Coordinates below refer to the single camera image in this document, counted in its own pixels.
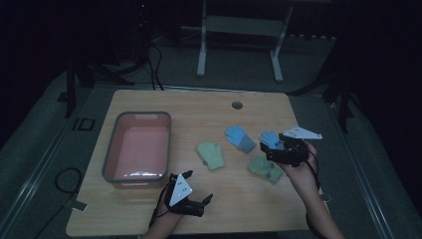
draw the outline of plastic container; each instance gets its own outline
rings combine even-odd
[[[117,117],[103,177],[116,188],[161,187],[167,180],[171,116],[128,112]]]

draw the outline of human hand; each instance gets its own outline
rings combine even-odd
[[[287,164],[278,163],[278,165],[283,169],[283,171],[290,179],[298,195],[303,200],[318,195],[316,177],[314,176],[313,171],[310,169],[311,166],[314,169],[315,173],[317,173],[317,149],[306,141],[305,144],[307,145],[310,151],[309,157],[307,159],[309,165],[304,162],[297,167],[292,167]]]
[[[164,204],[165,196],[161,197],[159,205],[154,209],[152,224],[149,230],[143,234],[142,239],[164,239],[167,238],[176,228],[177,223],[183,218],[182,214],[176,214],[169,211]]]

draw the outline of wire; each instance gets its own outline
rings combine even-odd
[[[162,198],[162,195],[164,194],[164,191],[165,191],[167,188],[168,188],[168,183],[167,183],[167,184],[165,184],[165,186],[162,188],[161,192],[159,193],[159,197],[158,197],[157,205],[155,206],[155,209],[154,209],[154,211],[153,211],[153,213],[152,213],[152,217],[151,217],[151,220],[149,221],[149,226],[148,226],[148,228],[150,228],[150,227],[152,226],[152,224],[154,224],[155,219],[156,219],[157,217],[163,216],[163,215],[165,215],[165,214],[168,212],[168,210],[167,210],[166,212],[164,212],[164,213],[162,213],[162,214],[160,214],[160,215],[158,215],[158,216],[157,216],[157,212],[158,212],[159,204],[161,203],[161,198]]]
[[[152,88],[155,90],[155,82],[157,82],[158,85],[159,85],[159,87],[160,87],[160,89],[162,91],[164,91],[164,87],[162,86],[161,81],[158,78],[158,68],[159,68],[159,65],[161,64],[162,54],[161,54],[161,51],[157,47],[155,47],[153,45],[151,45],[150,47],[153,48],[153,49],[155,49],[158,52],[158,62],[157,62],[157,65],[155,67],[155,70],[152,67],[152,63],[151,63],[150,59],[148,58],[148,60],[147,60],[148,65],[149,65],[149,68],[151,69],[151,84],[152,84]]]
[[[60,177],[65,173],[65,172],[68,172],[68,171],[75,171],[76,173],[77,173],[77,175],[78,175],[78,182],[77,182],[77,184],[75,185],[75,187],[72,189],[72,190],[67,190],[67,189],[65,189],[65,188],[63,188],[62,186],[60,186],[60,184],[59,184],[59,179],[60,179]],[[64,169],[64,170],[62,170],[61,172],[59,172],[57,175],[56,175],[56,177],[55,177],[55,180],[54,180],[54,182],[55,182],[55,186],[56,186],[56,188],[59,190],[59,191],[61,191],[61,192],[64,192],[64,193],[67,193],[67,194],[71,194],[69,197],[68,197],[68,201],[67,201],[67,203],[65,203],[65,204],[62,204],[56,211],[55,211],[55,213],[49,218],[49,220],[47,220],[47,222],[44,224],[44,226],[38,231],[38,233],[37,233],[37,235],[34,237],[34,238],[39,238],[40,236],[41,236],[41,234],[46,230],[46,228],[50,225],[50,223],[57,217],[57,215],[59,215],[59,213],[61,213],[62,211],[63,211],[63,209],[66,207],[66,205],[68,204],[68,202],[69,201],[71,201],[72,200],[72,198],[77,194],[77,193],[79,193],[79,191],[80,191],[80,188],[81,188],[81,184],[82,184],[82,174],[81,174],[81,172],[77,169],[77,168],[75,168],[75,167],[68,167],[68,168],[66,168],[66,169]]]

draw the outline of light blue glove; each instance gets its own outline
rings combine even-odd
[[[239,125],[232,125],[228,127],[225,131],[225,134],[226,140],[246,153],[252,151],[252,149],[254,149],[254,147],[257,145],[249,138],[249,136]]]
[[[274,131],[263,131],[261,132],[260,142],[264,143],[270,149],[284,150],[285,146],[283,142],[277,136]]]

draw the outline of mint green glove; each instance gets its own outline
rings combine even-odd
[[[258,175],[273,183],[277,183],[285,173],[275,163],[268,161],[266,158],[261,156],[252,157],[249,161],[248,169],[255,175]]]
[[[203,163],[207,165],[208,169],[211,171],[226,165],[223,158],[223,149],[214,142],[202,142],[196,147],[196,151]]]

